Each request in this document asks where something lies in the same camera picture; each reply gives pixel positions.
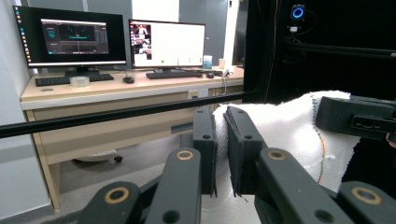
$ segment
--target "desk leg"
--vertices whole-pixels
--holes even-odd
[[[35,115],[33,111],[26,111],[26,115],[30,121],[35,120]],[[55,163],[49,165],[47,162],[46,154],[41,142],[41,137],[39,133],[33,134],[33,139],[35,141],[35,150],[37,151],[37,156],[40,160],[41,169],[46,180],[47,189],[49,191],[49,196],[52,201],[52,205],[55,209],[60,208],[59,195],[61,186],[61,164]]]

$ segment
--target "blue light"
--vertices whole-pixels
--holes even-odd
[[[293,17],[299,19],[304,15],[304,10],[301,7],[297,7],[293,10]]]

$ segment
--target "computer mouse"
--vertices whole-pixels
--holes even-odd
[[[215,77],[215,74],[212,73],[212,72],[206,73],[206,77],[208,77],[208,78],[213,78],[213,77]]]
[[[128,83],[128,84],[134,83],[134,78],[133,77],[125,77],[122,80],[123,80],[123,82]]]

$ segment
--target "screen display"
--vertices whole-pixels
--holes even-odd
[[[205,25],[129,20],[133,67],[202,66]]]
[[[13,7],[29,68],[126,64],[121,15]]]
[[[106,24],[41,20],[49,54],[108,54]]]

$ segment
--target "desk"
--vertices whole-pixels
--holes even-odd
[[[28,120],[34,121],[183,101],[187,99],[190,90],[208,89],[209,96],[223,93],[221,77],[152,80],[146,77],[145,72],[130,70],[127,71],[128,76],[134,77],[135,82],[126,84],[122,82],[125,73],[104,73],[110,73],[115,79],[92,82],[90,86],[82,88],[73,88],[71,85],[37,87],[33,77],[21,96],[21,108]],[[54,74],[40,74],[40,77],[45,76]],[[243,69],[235,67],[233,75],[227,77],[227,92],[241,91],[243,76]],[[34,133],[37,156],[54,208],[60,208],[60,162],[190,132],[191,130],[185,130],[174,133],[171,130],[192,123],[195,109],[179,109]]]

